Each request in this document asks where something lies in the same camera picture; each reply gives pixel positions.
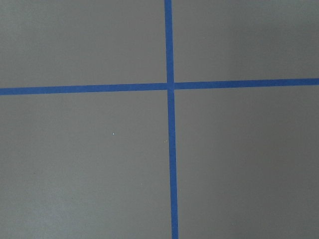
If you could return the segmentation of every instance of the horizontal blue line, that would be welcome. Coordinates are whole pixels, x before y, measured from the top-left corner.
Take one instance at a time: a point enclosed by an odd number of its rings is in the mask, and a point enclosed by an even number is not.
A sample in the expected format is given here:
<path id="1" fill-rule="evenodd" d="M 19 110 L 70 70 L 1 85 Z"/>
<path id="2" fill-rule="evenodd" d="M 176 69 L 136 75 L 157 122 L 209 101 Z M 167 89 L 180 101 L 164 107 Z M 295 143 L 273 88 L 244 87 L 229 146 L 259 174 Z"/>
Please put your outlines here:
<path id="1" fill-rule="evenodd" d="M 175 83 L 176 90 L 319 85 L 319 79 L 280 79 Z"/>
<path id="2" fill-rule="evenodd" d="M 0 95 L 36 95 L 84 92 L 117 92 L 117 91 L 160 91 L 166 90 L 166 83 L 122 84 L 122 85 L 89 85 L 89 86 L 48 86 L 0 88 Z"/>

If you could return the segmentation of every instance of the blue tape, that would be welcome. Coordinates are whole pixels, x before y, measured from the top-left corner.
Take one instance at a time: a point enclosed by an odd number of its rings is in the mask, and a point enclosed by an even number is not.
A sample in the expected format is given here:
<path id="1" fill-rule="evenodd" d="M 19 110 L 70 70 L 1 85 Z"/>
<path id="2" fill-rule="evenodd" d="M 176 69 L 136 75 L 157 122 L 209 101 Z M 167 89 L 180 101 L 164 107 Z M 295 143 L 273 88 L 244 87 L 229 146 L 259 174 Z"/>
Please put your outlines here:
<path id="1" fill-rule="evenodd" d="M 172 234 L 172 239 L 178 239 L 174 60 L 173 60 L 173 28 L 172 28 L 171 0 L 165 0 L 164 6 L 165 6 L 165 38 L 166 38 L 171 234 Z"/>
<path id="2" fill-rule="evenodd" d="M 319 79 L 280 79 L 175 83 L 176 90 L 319 85 Z"/>
<path id="3" fill-rule="evenodd" d="M 36 95 L 85 92 L 117 92 L 117 91 L 160 91 L 166 90 L 166 83 L 153 84 L 122 84 L 122 85 L 91 85 L 91 86 L 49 86 L 0 88 L 0 95 Z"/>

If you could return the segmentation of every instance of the gray surface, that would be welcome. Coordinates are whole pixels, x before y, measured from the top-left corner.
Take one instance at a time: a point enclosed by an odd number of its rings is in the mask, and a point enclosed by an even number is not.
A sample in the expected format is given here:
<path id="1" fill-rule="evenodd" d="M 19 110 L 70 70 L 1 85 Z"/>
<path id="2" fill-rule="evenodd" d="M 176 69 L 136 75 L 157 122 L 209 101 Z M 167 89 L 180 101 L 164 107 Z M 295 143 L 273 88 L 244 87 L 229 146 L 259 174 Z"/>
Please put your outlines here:
<path id="1" fill-rule="evenodd" d="M 159 0 L 0 0 L 0 87 L 165 82 Z"/>
<path id="2" fill-rule="evenodd" d="M 319 1 L 172 2 L 175 81 L 319 77 Z"/>
<path id="3" fill-rule="evenodd" d="M 170 238 L 166 105 L 166 92 L 0 97 L 0 238 Z"/>
<path id="4" fill-rule="evenodd" d="M 319 238 L 319 87 L 176 92 L 180 239 Z"/>

